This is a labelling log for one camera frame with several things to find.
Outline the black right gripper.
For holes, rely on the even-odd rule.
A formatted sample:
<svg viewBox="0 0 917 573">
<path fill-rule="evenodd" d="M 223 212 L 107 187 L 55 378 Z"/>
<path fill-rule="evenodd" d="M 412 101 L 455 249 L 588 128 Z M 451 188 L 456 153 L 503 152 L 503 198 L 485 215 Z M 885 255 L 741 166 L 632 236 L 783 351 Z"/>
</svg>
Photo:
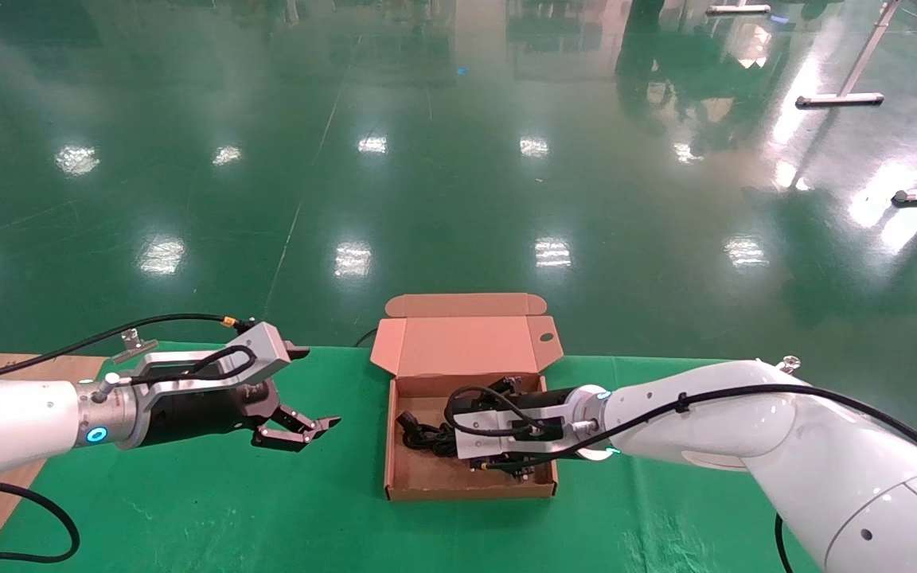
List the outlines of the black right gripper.
<svg viewBox="0 0 917 573">
<path fill-rule="evenodd" d="M 545 407 L 563 407 L 571 403 L 572 396 L 578 388 L 544 389 L 544 380 L 540 380 L 539 388 L 534 392 L 521 391 L 519 380 L 498 380 L 487 387 L 490 392 L 483 389 L 469 389 L 458 395 L 458 409 L 460 411 L 484 411 L 505 409 L 501 400 L 496 395 L 503 396 L 516 403 L 517 396 L 521 396 L 521 410 L 529 416 L 541 416 L 537 411 Z M 523 457 L 511 454 L 494 454 L 494 456 L 476 457 L 470 460 L 470 471 L 498 471 L 509 475 L 512 479 L 524 479 L 525 471 L 519 465 Z"/>
</svg>

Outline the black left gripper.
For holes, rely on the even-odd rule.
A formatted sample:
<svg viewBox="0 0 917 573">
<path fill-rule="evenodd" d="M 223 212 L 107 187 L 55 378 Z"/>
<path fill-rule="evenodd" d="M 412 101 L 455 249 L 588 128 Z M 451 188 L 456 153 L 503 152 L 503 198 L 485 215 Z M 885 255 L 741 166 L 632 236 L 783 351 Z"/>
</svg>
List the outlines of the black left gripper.
<svg viewBox="0 0 917 573">
<path fill-rule="evenodd" d="M 284 342 L 289 357 L 306 357 L 310 347 Z M 252 446 L 298 453 L 341 422 L 339 416 L 310 419 L 287 405 L 279 405 L 272 380 L 239 387 L 163 396 L 150 408 L 141 447 L 253 431 Z"/>
</svg>

